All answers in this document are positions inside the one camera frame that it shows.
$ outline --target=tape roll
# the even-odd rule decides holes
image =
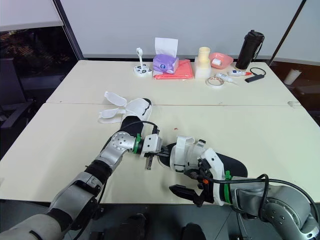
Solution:
[[[221,88],[224,83],[225,81],[223,81],[220,77],[217,76],[211,76],[207,80],[205,80],[205,84],[214,89]]]

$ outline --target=green ring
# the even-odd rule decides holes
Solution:
[[[135,144],[134,144],[134,148],[133,148],[133,153],[134,153],[134,154],[136,154],[137,151],[138,151],[138,145],[139,145],[140,141],[141,141],[141,136],[140,136],[140,133],[138,133],[138,134],[136,135]]]
[[[232,176],[230,175],[230,171],[225,171],[225,180],[231,180],[232,179]],[[225,184],[224,185],[224,198],[225,198],[225,201],[228,203],[228,204],[231,204],[231,201],[230,201],[230,198],[229,198],[229,184]]]

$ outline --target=white tissue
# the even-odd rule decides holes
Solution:
[[[178,39],[156,37],[154,39],[155,54],[177,56]]]

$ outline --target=pink folded cloth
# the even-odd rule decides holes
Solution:
[[[153,76],[155,79],[192,79],[194,74],[189,59],[179,60],[179,66],[175,73],[157,74]]]

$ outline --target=black charger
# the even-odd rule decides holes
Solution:
[[[252,71],[252,69],[259,69],[259,70],[263,71],[264,74],[256,74],[255,72]],[[259,67],[250,68],[250,72],[253,73],[254,76],[246,78],[245,81],[247,83],[251,83],[251,82],[253,82],[255,80],[263,79],[265,77],[265,75],[266,75],[266,71],[263,70],[262,68],[259,68]]]

